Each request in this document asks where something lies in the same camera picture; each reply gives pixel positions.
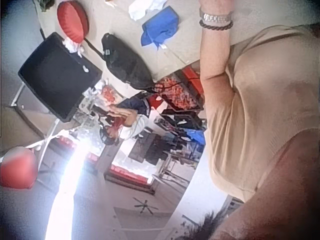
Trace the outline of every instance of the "black bag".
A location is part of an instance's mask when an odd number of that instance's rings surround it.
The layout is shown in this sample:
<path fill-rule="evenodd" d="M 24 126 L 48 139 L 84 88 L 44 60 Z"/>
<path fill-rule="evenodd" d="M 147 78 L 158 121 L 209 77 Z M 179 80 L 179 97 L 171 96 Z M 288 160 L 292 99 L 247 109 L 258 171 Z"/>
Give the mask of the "black bag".
<path fill-rule="evenodd" d="M 101 42 L 103 55 L 88 40 L 88 45 L 105 61 L 109 71 L 137 90 L 151 91 L 155 86 L 151 72 L 142 58 L 116 36 L 106 33 Z"/>

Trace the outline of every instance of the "green object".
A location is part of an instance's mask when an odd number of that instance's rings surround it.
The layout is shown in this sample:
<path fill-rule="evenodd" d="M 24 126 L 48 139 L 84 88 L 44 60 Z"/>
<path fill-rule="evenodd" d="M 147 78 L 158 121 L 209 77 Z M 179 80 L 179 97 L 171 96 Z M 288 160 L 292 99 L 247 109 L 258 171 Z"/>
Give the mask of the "green object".
<path fill-rule="evenodd" d="M 37 1 L 39 2 L 42 12 L 47 11 L 55 4 L 55 0 L 37 0 Z"/>

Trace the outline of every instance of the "blue object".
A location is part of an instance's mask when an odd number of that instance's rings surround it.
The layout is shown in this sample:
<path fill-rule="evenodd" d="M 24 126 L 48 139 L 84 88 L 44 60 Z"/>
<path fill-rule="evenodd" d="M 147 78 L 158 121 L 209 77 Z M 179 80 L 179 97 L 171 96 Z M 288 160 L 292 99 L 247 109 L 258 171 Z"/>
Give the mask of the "blue object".
<path fill-rule="evenodd" d="M 141 45 L 154 43 L 157 48 L 178 30 L 179 16 L 168 6 L 142 25 Z"/>
<path fill-rule="evenodd" d="M 204 131 L 192 129 L 184 129 L 184 131 L 192 140 L 198 142 L 201 145 L 206 145 Z"/>

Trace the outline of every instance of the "bag strap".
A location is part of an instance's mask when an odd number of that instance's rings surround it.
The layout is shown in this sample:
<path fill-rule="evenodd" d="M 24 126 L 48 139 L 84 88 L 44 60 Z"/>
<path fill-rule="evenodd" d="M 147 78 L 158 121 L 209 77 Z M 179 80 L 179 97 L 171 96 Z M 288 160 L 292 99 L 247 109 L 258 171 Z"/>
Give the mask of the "bag strap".
<path fill-rule="evenodd" d="M 99 52 L 99 50 L 96 49 L 95 46 L 93 46 L 93 45 L 91 44 L 91 42 L 88 41 L 88 39 L 85 38 L 84 40 L 85 40 L 85 42 L 88 44 L 88 46 L 89 46 L 96 54 L 98 54 L 98 56 L 99 56 L 100 58 L 102 58 L 103 61 L 104 61 L 104 60 L 105 60 L 104 55 L 103 55 L 101 52 Z"/>

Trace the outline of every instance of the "beige t-shirt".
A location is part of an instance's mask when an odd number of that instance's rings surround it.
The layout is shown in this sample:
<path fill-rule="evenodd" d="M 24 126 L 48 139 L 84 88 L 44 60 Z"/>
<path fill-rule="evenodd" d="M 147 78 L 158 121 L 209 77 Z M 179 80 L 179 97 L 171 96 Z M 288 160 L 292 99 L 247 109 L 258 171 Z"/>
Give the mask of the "beige t-shirt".
<path fill-rule="evenodd" d="M 217 187 L 247 201 L 281 148 L 319 129 L 319 40 L 274 26 L 232 47 L 228 70 L 235 96 L 207 116 L 209 167 Z"/>

